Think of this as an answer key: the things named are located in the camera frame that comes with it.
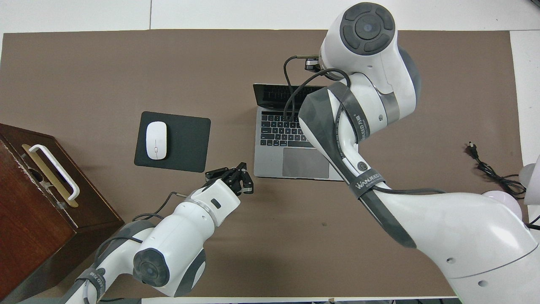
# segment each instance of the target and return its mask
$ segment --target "box handle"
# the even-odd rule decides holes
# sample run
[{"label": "box handle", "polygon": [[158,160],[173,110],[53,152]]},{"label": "box handle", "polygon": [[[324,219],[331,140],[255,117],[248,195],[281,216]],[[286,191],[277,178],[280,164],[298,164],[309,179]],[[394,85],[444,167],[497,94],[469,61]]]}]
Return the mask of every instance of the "box handle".
[{"label": "box handle", "polygon": [[56,169],[58,170],[58,172],[60,172],[60,174],[62,175],[62,177],[67,181],[67,183],[71,186],[71,189],[73,189],[73,193],[67,198],[68,200],[74,200],[75,197],[77,197],[79,195],[79,186],[77,186],[77,184],[75,183],[75,181],[73,181],[73,179],[71,178],[71,176],[69,176],[69,174],[66,172],[66,170],[64,170],[64,168],[62,167],[62,165],[60,165],[60,163],[56,160],[56,158],[53,156],[53,154],[51,153],[51,151],[49,151],[49,149],[47,149],[46,146],[44,145],[41,145],[41,144],[35,144],[34,146],[32,146],[30,149],[28,149],[28,151],[30,152],[36,152],[37,150],[41,150],[43,151],[43,153],[45,154],[45,156],[47,156],[47,158],[51,161],[51,163],[56,167]]}]

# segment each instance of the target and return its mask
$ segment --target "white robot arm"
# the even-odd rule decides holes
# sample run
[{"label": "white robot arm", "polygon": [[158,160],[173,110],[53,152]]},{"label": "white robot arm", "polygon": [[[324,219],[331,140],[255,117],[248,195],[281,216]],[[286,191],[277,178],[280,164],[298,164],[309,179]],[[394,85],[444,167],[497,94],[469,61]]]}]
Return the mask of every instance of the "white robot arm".
[{"label": "white robot arm", "polygon": [[420,95],[418,71],[397,45],[390,12],[375,3],[344,11],[328,30],[319,64],[342,70],[329,78],[349,79],[306,97],[302,131],[381,227],[430,257],[465,304],[538,301],[538,242],[506,206],[477,194],[391,190],[354,148],[411,114]]},{"label": "white robot arm", "polygon": [[168,296],[190,292],[205,268],[204,242],[240,205],[237,196],[253,193],[246,163],[210,171],[206,179],[157,226],[147,219],[133,221],[104,242],[60,303],[97,303],[120,274],[131,274]]}]

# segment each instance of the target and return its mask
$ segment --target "white mouse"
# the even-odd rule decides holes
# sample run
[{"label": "white mouse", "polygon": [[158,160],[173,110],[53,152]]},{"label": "white mouse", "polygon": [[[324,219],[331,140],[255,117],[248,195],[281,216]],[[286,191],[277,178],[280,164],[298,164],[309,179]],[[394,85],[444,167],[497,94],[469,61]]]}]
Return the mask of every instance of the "white mouse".
[{"label": "white mouse", "polygon": [[151,122],[146,127],[146,153],[153,160],[167,156],[167,125],[163,121]]}]

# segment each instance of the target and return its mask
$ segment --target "wooden box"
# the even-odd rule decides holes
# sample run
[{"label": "wooden box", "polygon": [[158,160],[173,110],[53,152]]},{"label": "wooden box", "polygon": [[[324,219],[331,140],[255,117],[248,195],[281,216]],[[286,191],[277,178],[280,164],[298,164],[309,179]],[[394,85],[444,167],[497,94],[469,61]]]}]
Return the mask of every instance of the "wooden box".
[{"label": "wooden box", "polygon": [[54,137],[0,124],[2,304],[55,286],[123,224]]}]

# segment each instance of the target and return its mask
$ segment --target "brown table mat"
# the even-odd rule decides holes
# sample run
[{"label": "brown table mat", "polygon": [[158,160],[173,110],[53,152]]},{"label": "brown table mat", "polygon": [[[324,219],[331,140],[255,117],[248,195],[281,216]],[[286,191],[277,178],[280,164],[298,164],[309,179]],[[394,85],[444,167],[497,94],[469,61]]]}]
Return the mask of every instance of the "brown table mat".
[{"label": "brown table mat", "polygon": [[[317,53],[325,33],[5,34],[0,122],[55,136],[129,221],[154,211],[170,191],[189,193],[204,182],[200,173],[133,164],[143,111],[210,118],[206,169],[245,161],[252,170],[252,84],[284,83],[284,60]],[[463,149],[474,141],[501,174],[521,168],[509,33],[404,31],[399,42],[420,70],[421,101],[412,115],[362,143],[364,158],[395,189],[499,189]],[[289,71],[296,84],[311,75],[300,60]],[[437,267],[386,235],[343,183],[255,177],[254,183],[255,194],[243,195],[206,242],[206,271],[191,296],[453,295]],[[42,295],[63,294],[86,266]],[[122,276],[106,296],[161,294]]]}]

